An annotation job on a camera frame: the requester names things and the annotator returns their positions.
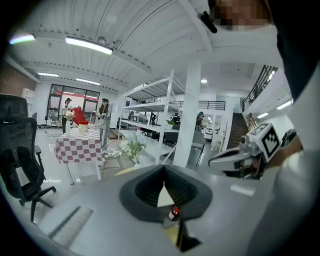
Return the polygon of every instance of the white pillar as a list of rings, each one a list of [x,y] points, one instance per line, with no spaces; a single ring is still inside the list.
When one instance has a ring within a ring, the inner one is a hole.
[[[186,167],[188,163],[198,114],[200,81],[201,64],[199,60],[194,60],[188,64],[182,118],[173,160],[175,166]]]

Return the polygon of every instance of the red and white checkered tablecloth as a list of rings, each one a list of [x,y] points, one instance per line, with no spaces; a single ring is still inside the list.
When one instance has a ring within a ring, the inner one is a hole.
[[[54,154],[60,164],[80,163],[87,161],[102,161],[99,130],[89,129],[88,132],[79,132],[73,128],[70,136],[62,134],[54,145]]]

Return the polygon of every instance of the person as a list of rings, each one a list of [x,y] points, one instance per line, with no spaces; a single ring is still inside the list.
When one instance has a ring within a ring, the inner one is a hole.
[[[109,108],[109,100],[102,99],[102,105],[96,111],[98,117],[98,126],[100,130],[100,142],[102,150],[107,150],[108,136],[110,131],[111,109]]]
[[[70,105],[70,102],[72,102],[72,99],[70,98],[67,98],[64,102],[64,108],[62,109],[62,112],[61,112],[61,115],[62,115],[62,133],[66,133],[66,122],[67,122],[67,119],[66,119],[66,113],[68,111],[71,111],[72,109],[76,108],[75,106],[71,106]]]
[[[206,128],[207,126],[204,124],[204,113],[200,112],[197,117],[196,117],[196,122],[195,122],[195,130],[199,131],[200,133],[202,132],[203,128]]]
[[[317,31],[318,8],[311,3],[293,3],[277,0],[208,0],[209,15],[204,14],[203,23],[213,32],[212,24],[226,30],[238,30],[239,27],[255,29],[269,24],[277,28],[277,47],[283,61],[291,95],[296,102],[317,63],[320,60]],[[297,28],[297,18],[304,22],[303,28]],[[268,167],[280,166],[284,160],[302,149],[299,136],[281,148],[271,159]],[[259,160],[253,159],[252,166],[258,168]]]

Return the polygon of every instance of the small bottle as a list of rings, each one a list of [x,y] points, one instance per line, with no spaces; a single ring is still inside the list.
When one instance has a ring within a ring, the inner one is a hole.
[[[180,210],[175,205],[172,207],[171,211],[169,212],[169,219],[175,221],[180,216]]]

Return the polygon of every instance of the potted plant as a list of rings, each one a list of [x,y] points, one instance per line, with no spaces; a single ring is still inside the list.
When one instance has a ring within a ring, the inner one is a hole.
[[[165,129],[166,130],[171,130],[173,126],[175,126],[176,123],[172,120],[167,120],[165,124]]]
[[[140,164],[139,157],[143,149],[147,147],[147,140],[140,132],[135,132],[132,136],[126,138],[127,147],[124,150],[130,159],[134,159],[137,164]]]
[[[70,130],[71,130],[71,122],[75,117],[75,113],[72,111],[68,111],[65,113],[64,117],[67,122],[65,123],[65,135],[70,136]]]

